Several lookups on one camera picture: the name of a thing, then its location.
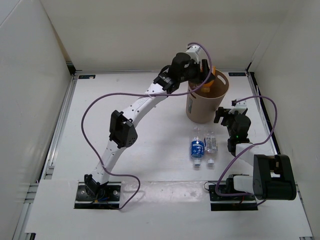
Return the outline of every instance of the wall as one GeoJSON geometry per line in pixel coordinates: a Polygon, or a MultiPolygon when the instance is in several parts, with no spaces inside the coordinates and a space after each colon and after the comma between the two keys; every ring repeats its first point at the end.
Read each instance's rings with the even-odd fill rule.
{"type": "MultiPolygon", "coordinates": [[[[255,71],[279,110],[275,135],[290,157],[314,236],[320,239],[320,1],[296,0],[255,71]]],[[[274,117],[271,104],[268,113],[274,117]]]]}
{"type": "Polygon", "coordinates": [[[262,56],[293,2],[41,1],[77,70],[161,69],[194,41],[218,68],[243,70],[262,56]]]}
{"type": "Polygon", "coordinates": [[[39,176],[70,74],[39,0],[0,0],[0,239],[39,176]]]}

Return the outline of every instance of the bottle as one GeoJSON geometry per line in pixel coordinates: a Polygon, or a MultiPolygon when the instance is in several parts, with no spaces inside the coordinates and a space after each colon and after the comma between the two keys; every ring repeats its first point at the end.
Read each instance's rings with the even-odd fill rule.
{"type": "Polygon", "coordinates": [[[204,135],[199,127],[195,127],[191,132],[191,157],[194,159],[194,166],[199,167],[201,159],[205,154],[205,143],[202,141],[204,135]]]}
{"type": "Polygon", "coordinates": [[[212,166],[218,152],[217,140],[213,131],[207,131],[204,136],[204,152],[209,156],[208,165],[212,166]]]}

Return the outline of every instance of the white tabletop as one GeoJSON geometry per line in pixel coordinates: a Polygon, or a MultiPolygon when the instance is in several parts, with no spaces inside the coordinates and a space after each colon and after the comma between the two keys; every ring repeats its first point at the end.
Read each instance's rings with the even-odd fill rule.
{"type": "MultiPolygon", "coordinates": [[[[97,74],[95,79],[79,79],[73,95],[62,142],[55,159],[51,180],[40,181],[27,233],[36,240],[112,239],[112,240],[298,240],[311,236],[300,199],[267,201],[258,211],[211,211],[204,181],[217,180],[233,159],[227,150],[227,128],[220,124],[205,126],[215,132],[218,156],[214,167],[205,162],[199,169],[189,157],[189,136],[195,125],[185,113],[186,96],[169,97],[142,119],[137,127],[138,140],[119,158],[114,173],[134,174],[141,190],[123,211],[74,209],[78,181],[98,163],[80,130],[82,114],[97,97],[112,92],[143,93],[156,73],[97,74]]],[[[230,89],[221,106],[231,100],[252,95],[245,76],[229,77],[230,89]]],[[[186,91],[182,84],[179,93],[186,91]]],[[[88,113],[85,130],[100,153],[109,136],[110,115],[134,102],[135,97],[112,96],[101,100],[88,113]]],[[[247,101],[251,119],[249,138],[263,141],[267,134],[254,100],[247,101]]],[[[271,145],[263,146],[271,152],[271,145]]],[[[239,159],[228,174],[251,174],[253,168],[239,159]]],[[[125,181],[121,202],[136,189],[130,178],[125,181]]]]}

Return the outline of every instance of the water bottle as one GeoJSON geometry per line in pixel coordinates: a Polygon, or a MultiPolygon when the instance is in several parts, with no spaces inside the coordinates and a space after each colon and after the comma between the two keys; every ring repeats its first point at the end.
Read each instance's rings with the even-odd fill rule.
{"type": "Polygon", "coordinates": [[[201,159],[205,154],[204,135],[199,127],[195,127],[191,132],[191,157],[194,159],[194,166],[199,167],[201,159]]]}
{"type": "Polygon", "coordinates": [[[209,156],[208,165],[212,166],[218,152],[217,140],[213,131],[207,131],[204,136],[204,152],[209,156]]]}

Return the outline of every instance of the purple cable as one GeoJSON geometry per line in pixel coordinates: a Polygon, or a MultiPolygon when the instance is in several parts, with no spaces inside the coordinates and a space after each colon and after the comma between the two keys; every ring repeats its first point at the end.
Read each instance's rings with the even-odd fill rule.
{"type": "Polygon", "coordinates": [[[237,156],[234,157],[234,159],[229,163],[229,165],[225,168],[225,170],[223,171],[223,173],[221,174],[219,180],[216,182],[216,185],[215,185],[215,192],[216,194],[218,194],[219,196],[223,196],[223,197],[236,197],[236,196],[246,196],[246,195],[252,195],[251,193],[221,193],[219,192],[219,184],[221,183],[222,181],[222,178],[226,175],[227,171],[230,169],[230,167],[232,166],[232,164],[234,164],[234,162],[242,155],[244,154],[246,151],[252,149],[254,146],[258,146],[258,145],[262,145],[262,144],[265,144],[266,142],[269,141],[269,139],[272,137],[272,134],[274,133],[275,131],[275,127],[276,127],[276,124],[277,124],[277,119],[278,119],[278,109],[277,109],[277,106],[276,106],[276,103],[269,97],[267,96],[248,96],[248,97],[245,97],[243,99],[240,99],[240,100],[237,100],[236,103],[239,103],[239,102],[242,102],[244,100],[247,100],[247,99],[253,99],[253,98],[261,98],[261,99],[267,99],[269,100],[272,104],[273,104],[273,107],[274,107],[274,123],[273,123],[273,127],[270,131],[270,134],[268,135],[268,137],[266,138],[266,140],[264,140],[263,142],[258,142],[258,143],[254,143],[250,146],[248,146],[247,148],[245,148],[242,152],[240,152],[237,156]]]}
{"type": "MultiPolygon", "coordinates": [[[[206,48],[202,45],[202,44],[199,44],[197,42],[190,42],[188,44],[188,46],[190,45],[198,45],[199,47],[201,47],[203,49],[203,51],[205,52],[205,54],[207,55],[208,57],[208,61],[209,61],[209,67],[210,69],[212,70],[213,69],[213,66],[212,66],[212,61],[211,61],[211,57],[210,57],[210,54],[209,52],[206,50],[206,48]]],[[[110,96],[115,96],[115,95],[125,95],[125,96],[134,96],[134,97],[158,97],[158,96],[167,96],[167,97],[177,97],[177,96],[183,96],[183,95],[188,95],[190,93],[194,93],[196,91],[198,91],[209,79],[211,75],[211,71],[208,73],[208,76],[205,78],[205,80],[195,89],[191,90],[191,91],[187,91],[187,92],[183,92],[183,93],[175,93],[175,94],[136,94],[136,93],[126,93],[126,92],[114,92],[114,93],[108,93],[108,94],[105,94],[105,95],[102,95],[100,97],[98,97],[96,100],[94,100],[88,107],[87,109],[84,111],[84,114],[82,116],[82,119],[81,119],[81,132],[82,132],[82,135],[85,139],[85,141],[88,143],[88,145],[92,148],[92,150],[94,151],[94,153],[97,155],[97,157],[99,158],[99,161],[102,165],[102,168],[103,170],[109,174],[110,176],[114,176],[114,177],[130,177],[130,178],[134,178],[138,181],[138,187],[136,189],[136,191],[132,194],[132,196],[119,208],[115,208],[113,207],[113,209],[117,209],[117,210],[121,210],[123,209],[129,202],[130,200],[139,192],[139,189],[140,189],[140,186],[141,186],[141,182],[140,182],[140,179],[135,176],[135,175],[132,175],[132,174],[115,174],[115,173],[111,173],[109,172],[106,168],[105,168],[105,165],[104,165],[104,162],[102,161],[102,158],[100,156],[100,154],[98,153],[98,151],[96,150],[96,148],[92,145],[92,143],[89,141],[87,135],[86,135],[86,132],[85,132],[85,129],[84,129],[84,122],[85,122],[85,118],[87,116],[87,113],[88,111],[92,108],[92,106],[98,102],[99,100],[101,99],[104,99],[106,97],[110,97],[110,96]]]]}

